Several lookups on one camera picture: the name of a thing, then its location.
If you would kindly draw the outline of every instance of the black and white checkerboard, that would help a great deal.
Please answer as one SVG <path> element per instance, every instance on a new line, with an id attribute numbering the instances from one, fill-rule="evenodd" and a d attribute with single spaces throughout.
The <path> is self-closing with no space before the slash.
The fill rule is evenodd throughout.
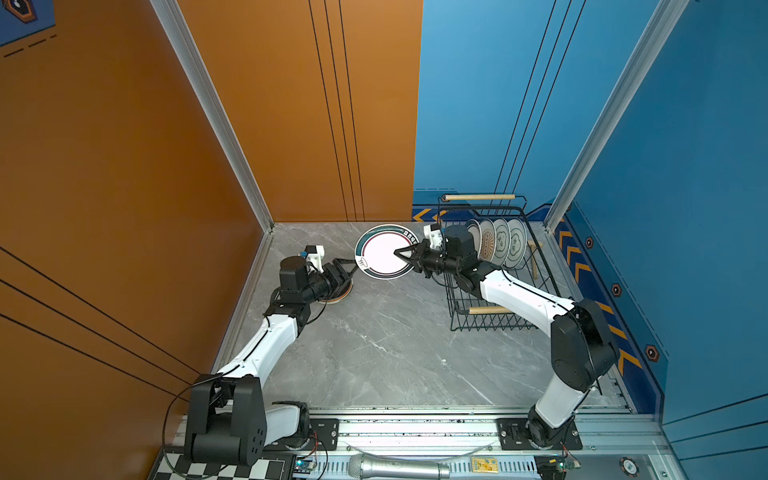
<path id="1" fill-rule="evenodd" d="M 219 471 L 222 465 L 212 463 L 192 463 L 179 452 L 168 452 L 168 462 L 179 473 L 191 478 L 203 478 Z M 293 473 L 294 459 L 292 455 L 269 455 L 270 458 L 260 458 L 253 466 L 243 467 L 228 465 L 211 480 L 287 480 Z M 168 462 L 162 455 L 156 463 L 156 470 L 150 475 L 150 480 L 184 480 L 170 469 Z"/>

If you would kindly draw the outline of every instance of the yellow label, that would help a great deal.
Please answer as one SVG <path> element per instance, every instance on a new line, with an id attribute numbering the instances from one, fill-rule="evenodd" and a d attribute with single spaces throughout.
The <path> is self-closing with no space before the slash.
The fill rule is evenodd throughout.
<path id="1" fill-rule="evenodd" d="M 475 473 L 498 473 L 495 458 L 472 457 L 472 471 Z"/>

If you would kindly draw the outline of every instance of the robotic arm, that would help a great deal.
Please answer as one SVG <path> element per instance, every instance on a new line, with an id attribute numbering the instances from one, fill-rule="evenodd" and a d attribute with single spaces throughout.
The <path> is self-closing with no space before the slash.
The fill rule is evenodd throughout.
<path id="1" fill-rule="evenodd" d="M 215 375 L 201 375 L 191 389 L 184 454 L 192 462 L 253 465 L 265 445 L 283 439 L 301 447 L 309 438 L 305 403 L 282 402 L 264 408 L 261 387 L 310 320 L 310 304 L 346 295 L 352 275 L 344 266 L 354 260 L 334 259 L 322 265 L 323 248 L 308 246 L 301 256 L 280 262 L 280 287 L 256 334 Z M 232 412 L 216 412 L 233 401 Z"/>
<path id="2" fill-rule="evenodd" d="M 592 300 L 575 303 L 551 295 L 478 260 L 472 235 L 463 227 L 448 227 L 442 236 L 444 249 L 428 235 L 395 255 L 427 277 L 452 275 L 465 292 L 506 307 L 550 337 L 554 376 L 528 413 L 528 433 L 539 448 L 558 445 L 592 385 L 618 360 L 602 310 Z"/>
<path id="3" fill-rule="evenodd" d="M 576 408 L 618 359 L 601 309 L 591 300 L 575 303 L 551 295 L 478 260 L 472 235 L 463 227 L 446 228 L 442 241 L 436 232 L 395 255 L 428 278 L 450 274 L 465 292 L 510 309 L 551 338 L 554 375 L 531 407 L 527 428 L 535 446 L 559 445 Z M 184 440 L 192 462 L 252 465 L 277 439 L 299 448 L 309 438 L 306 404 L 282 402 L 265 409 L 261 386 L 288 345 L 314 321 L 310 304 L 338 299 L 352 288 L 357 266 L 350 271 L 344 266 L 354 261 L 322 265 L 323 254 L 322 247 L 308 246 L 302 256 L 284 259 L 280 288 L 256 334 L 216 375 L 201 375 L 194 383 Z M 232 412 L 217 413 L 229 400 Z"/>

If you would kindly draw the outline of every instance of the checkered pattern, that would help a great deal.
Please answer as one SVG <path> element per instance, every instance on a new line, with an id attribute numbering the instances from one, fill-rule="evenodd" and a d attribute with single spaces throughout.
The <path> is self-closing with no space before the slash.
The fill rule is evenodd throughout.
<path id="1" fill-rule="evenodd" d="M 187 457 L 180 453 L 168 453 L 168 461 L 174 468 L 191 478 L 203 478 L 219 471 L 221 465 L 212 463 L 192 463 Z M 285 478 L 285 471 L 288 469 L 290 475 L 293 465 L 286 465 L 284 460 L 259 459 L 251 467 L 228 465 L 218 475 L 211 477 L 210 480 L 280 480 Z M 168 466 L 165 458 L 160 456 L 160 463 L 157 466 L 157 472 L 151 480 L 184 480 L 174 473 Z"/>

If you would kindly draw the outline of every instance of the blue wall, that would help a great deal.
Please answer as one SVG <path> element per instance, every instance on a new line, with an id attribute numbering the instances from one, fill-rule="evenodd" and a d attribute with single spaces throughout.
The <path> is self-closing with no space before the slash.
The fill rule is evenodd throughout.
<path id="1" fill-rule="evenodd" d="M 37 19 L 29 23 L 22 22 L 0 5 L 0 46 L 56 25 L 53 16 L 53 0 L 35 0 L 32 4 Z"/>
<path id="2" fill-rule="evenodd" d="M 768 445 L 713 433 L 768 420 L 767 79 L 768 3 L 690 2 L 576 198 L 667 357 L 692 479 L 765 476 L 766 449 L 710 455 Z"/>
<path id="3" fill-rule="evenodd" d="M 553 11 L 551 0 L 425 0 L 415 189 L 494 191 L 552 12 L 498 189 L 514 164 L 513 191 L 541 118 L 515 193 L 528 197 L 529 210 L 557 194 L 657 0 L 586 3 L 542 117 L 584 2 L 568 4 L 558 0 Z"/>

